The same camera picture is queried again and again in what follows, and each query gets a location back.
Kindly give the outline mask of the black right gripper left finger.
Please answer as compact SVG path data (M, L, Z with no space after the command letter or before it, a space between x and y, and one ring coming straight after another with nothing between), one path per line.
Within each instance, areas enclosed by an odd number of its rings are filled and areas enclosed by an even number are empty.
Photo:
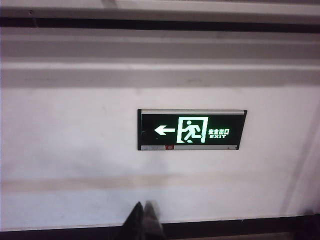
M144 210L140 202L138 202L127 219L123 223L119 231L120 240L142 240L143 237L143 221Z

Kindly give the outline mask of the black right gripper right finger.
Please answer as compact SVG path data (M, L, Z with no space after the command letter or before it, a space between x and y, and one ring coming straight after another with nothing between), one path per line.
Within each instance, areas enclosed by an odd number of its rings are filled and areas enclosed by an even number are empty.
M146 201L143 209L143 233L145 240L166 240L162 224L151 201Z

